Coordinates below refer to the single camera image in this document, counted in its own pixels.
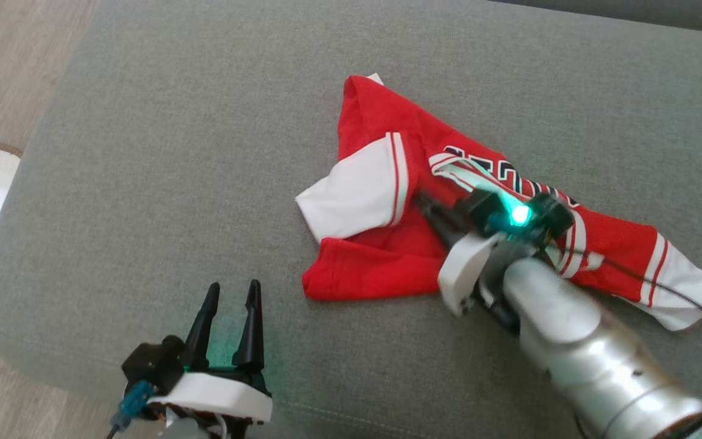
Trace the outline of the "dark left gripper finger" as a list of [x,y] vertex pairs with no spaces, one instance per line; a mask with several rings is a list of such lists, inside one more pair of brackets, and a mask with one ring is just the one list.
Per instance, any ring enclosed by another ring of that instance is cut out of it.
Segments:
[[246,296],[246,321],[242,336],[238,350],[232,356],[232,365],[237,368],[264,368],[264,317],[261,300],[261,283],[253,279]]
[[207,348],[211,338],[212,322],[218,311],[220,284],[209,286],[206,297],[186,338],[182,364],[186,371],[204,371],[209,366]]

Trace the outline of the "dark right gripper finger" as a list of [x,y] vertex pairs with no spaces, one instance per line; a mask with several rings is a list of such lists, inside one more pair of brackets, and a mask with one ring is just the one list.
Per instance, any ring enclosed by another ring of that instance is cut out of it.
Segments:
[[460,219],[452,216],[452,214],[427,212],[427,223],[446,248],[454,247],[460,239],[468,234],[465,224]]
[[417,195],[416,205],[422,217],[429,223],[443,225],[448,228],[466,228],[466,220],[459,213],[441,203],[440,200],[432,198],[426,192],[421,191]]

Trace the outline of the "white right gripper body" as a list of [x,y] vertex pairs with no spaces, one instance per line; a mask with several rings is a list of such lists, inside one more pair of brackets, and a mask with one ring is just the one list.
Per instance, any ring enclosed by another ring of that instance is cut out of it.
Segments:
[[535,329],[538,321],[523,314],[516,295],[505,291],[505,273],[512,264],[536,253],[533,245],[504,234],[461,237],[438,272],[443,303],[456,316],[464,316],[473,307],[484,309],[504,330],[520,330],[521,325]]

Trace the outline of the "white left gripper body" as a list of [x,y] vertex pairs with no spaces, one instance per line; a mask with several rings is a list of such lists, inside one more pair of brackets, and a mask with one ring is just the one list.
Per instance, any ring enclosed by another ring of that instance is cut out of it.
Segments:
[[245,438],[273,409],[260,367],[229,367],[184,373],[169,394],[148,400],[147,417],[164,423],[161,438]]

